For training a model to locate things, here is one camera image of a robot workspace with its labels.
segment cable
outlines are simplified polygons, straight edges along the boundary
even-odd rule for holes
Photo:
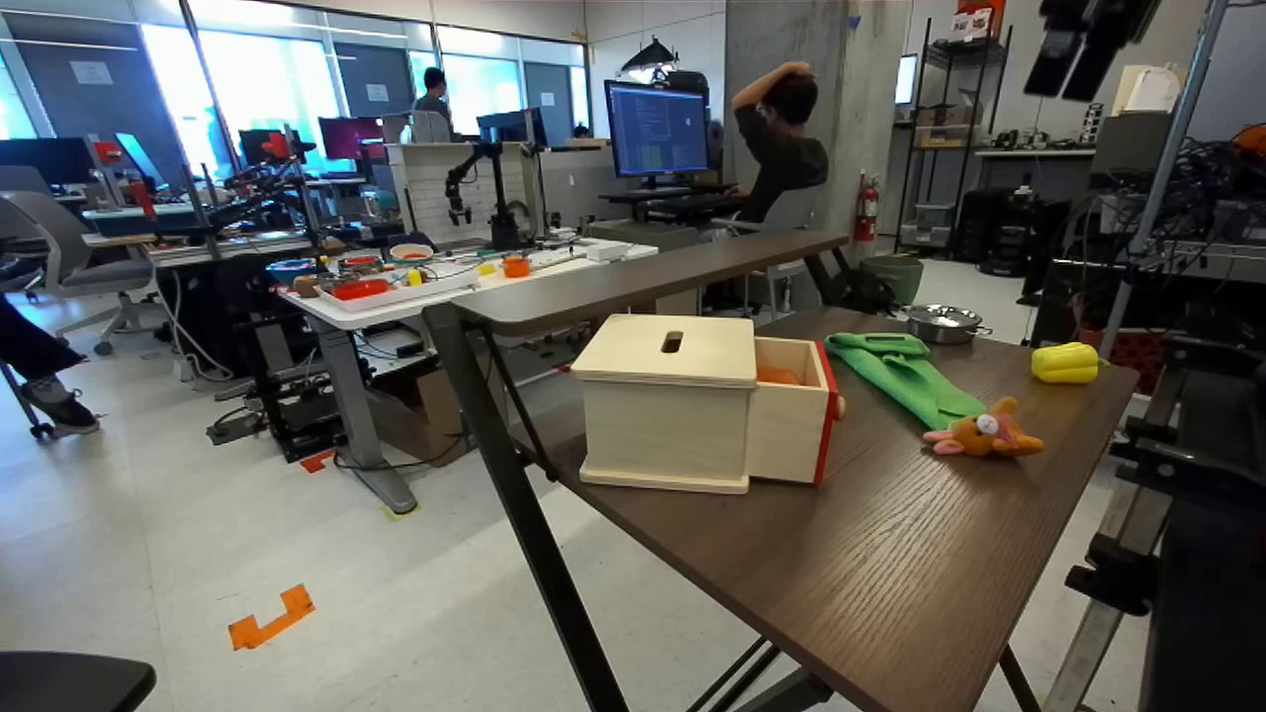
[[[186,305],[186,281],[173,273],[173,305],[168,305],[168,294],[158,290],[158,300],[168,310],[168,323],[178,341],[178,354],[181,354],[181,338],[191,341],[191,347],[222,375],[222,380],[234,380],[234,367],[227,367],[222,362],[215,362],[201,341],[181,323],[181,305]]]

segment wooden table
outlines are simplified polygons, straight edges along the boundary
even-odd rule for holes
[[[774,265],[817,263],[838,239],[751,239],[675,250],[619,277],[570,277],[536,294],[468,297],[426,312],[438,362],[471,416],[475,442],[532,557],[591,708],[624,708],[553,534],[528,486],[509,433],[479,380],[471,334],[532,334],[602,318]],[[782,338],[890,327],[824,312],[774,323]],[[1109,446],[1130,375],[1109,367],[1093,387],[1039,387],[1030,354],[977,341],[937,354],[943,371],[981,401],[1017,397],[1022,422],[1047,451],[1022,464],[931,459],[918,426],[853,375],[824,491],[757,486],[743,497],[584,486],[575,479],[583,433],[540,439],[550,466],[658,557],[773,637],[864,708],[975,708],[1006,641]]]
[[[795,318],[780,338],[882,334],[860,312]],[[1038,459],[931,459],[918,422],[842,366],[848,420],[820,491],[760,483],[743,497],[584,486],[594,511],[773,637],[864,708],[975,708],[1093,479],[1130,375],[1096,387],[1030,380],[1030,354],[977,341],[937,367],[981,401],[1017,397],[1047,439]],[[553,466],[583,433],[550,433]]]

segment orange tape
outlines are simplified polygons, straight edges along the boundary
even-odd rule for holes
[[[261,648],[264,641],[282,637],[289,624],[304,623],[317,606],[304,587],[289,587],[282,595],[285,613],[261,624],[257,616],[243,616],[230,624],[234,648]]]

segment black chair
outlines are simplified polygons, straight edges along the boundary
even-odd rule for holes
[[[0,708],[17,712],[128,712],[153,691],[144,661],[81,654],[0,654]]]

